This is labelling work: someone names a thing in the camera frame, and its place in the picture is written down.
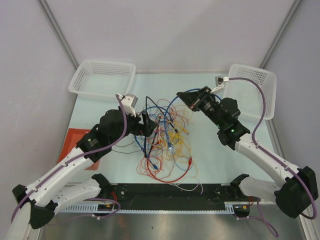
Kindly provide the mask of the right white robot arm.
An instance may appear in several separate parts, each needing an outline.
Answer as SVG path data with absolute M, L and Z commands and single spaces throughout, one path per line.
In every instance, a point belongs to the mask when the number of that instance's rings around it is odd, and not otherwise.
M 247 196 L 261 198 L 275 203 L 290 218 L 297 218 L 309 206 L 315 206 L 319 197 L 315 172 L 265 149 L 239 121 L 241 112 L 235 99 L 226 97 L 217 102 L 207 86 L 176 95 L 190 110 L 204 113 L 218 127 L 222 145 L 247 157 L 271 177 L 269 182 L 240 175 L 238 183 L 230 188 L 235 200 L 242 201 Z

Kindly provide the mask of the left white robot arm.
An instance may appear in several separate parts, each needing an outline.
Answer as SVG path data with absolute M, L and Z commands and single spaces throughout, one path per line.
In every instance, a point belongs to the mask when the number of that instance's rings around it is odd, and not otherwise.
M 25 240 L 31 229 L 47 225 L 60 211 L 87 199 L 105 200 L 110 196 L 109 181 L 93 175 L 79 185 L 67 187 L 76 173 L 110 153 L 112 146 L 127 135 L 149 137 L 158 124 L 144 110 L 141 116 L 111 109 L 80 139 L 71 152 L 48 173 L 27 186 L 17 185 L 12 193 L 17 208 L 11 218 L 7 240 Z

